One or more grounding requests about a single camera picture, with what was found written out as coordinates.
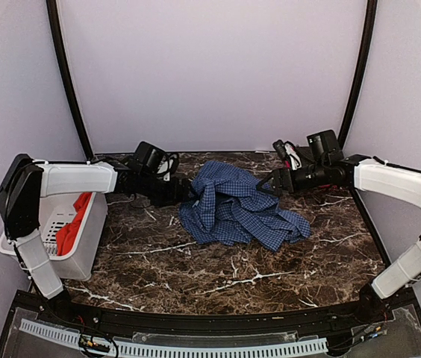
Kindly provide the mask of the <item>blue checked shirt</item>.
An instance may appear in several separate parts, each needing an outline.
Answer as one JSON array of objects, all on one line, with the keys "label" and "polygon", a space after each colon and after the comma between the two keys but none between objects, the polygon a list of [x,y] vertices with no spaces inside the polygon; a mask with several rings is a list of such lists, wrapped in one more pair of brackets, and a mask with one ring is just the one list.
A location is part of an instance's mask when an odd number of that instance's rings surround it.
[{"label": "blue checked shirt", "polygon": [[201,245],[232,246],[256,239],[273,252],[284,242],[307,239],[309,221],[281,209],[278,198],[257,190],[258,182],[244,169],[207,161],[192,181],[192,198],[179,207],[182,227]]}]

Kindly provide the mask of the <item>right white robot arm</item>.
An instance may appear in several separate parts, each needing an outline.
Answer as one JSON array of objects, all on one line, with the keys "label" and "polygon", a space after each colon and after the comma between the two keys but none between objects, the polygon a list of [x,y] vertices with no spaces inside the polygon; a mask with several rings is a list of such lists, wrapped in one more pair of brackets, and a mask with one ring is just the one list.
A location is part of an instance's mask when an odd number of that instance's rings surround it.
[{"label": "right white robot arm", "polygon": [[[275,169],[256,188],[279,196],[284,191],[293,193],[325,185],[376,192],[421,209],[420,170],[360,154],[335,161],[319,160],[299,169]],[[358,302],[352,308],[353,318],[361,324],[381,318],[390,299],[420,277],[421,235],[397,260],[360,289]]]}]

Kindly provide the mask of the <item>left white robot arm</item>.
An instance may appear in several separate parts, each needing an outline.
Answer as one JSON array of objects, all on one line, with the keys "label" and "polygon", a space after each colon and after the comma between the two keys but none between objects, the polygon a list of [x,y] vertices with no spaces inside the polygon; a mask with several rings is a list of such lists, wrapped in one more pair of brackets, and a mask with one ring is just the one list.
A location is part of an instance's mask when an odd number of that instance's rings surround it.
[{"label": "left white robot arm", "polygon": [[[54,235],[75,217],[72,202],[82,193],[90,200],[72,248],[52,253]],[[181,203],[194,193],[188,179],[168,171],[150,174],[116,160],[62,163],[34,160],[19,154],[0,185],[0,216],[4,233],[0,252],[15,255],[37,291],[51,299],[47,311],[61,325],[77,318],[65,298],[62,281],[89,280],[107,215],[105,194],[147,197],[155,207]]]}]

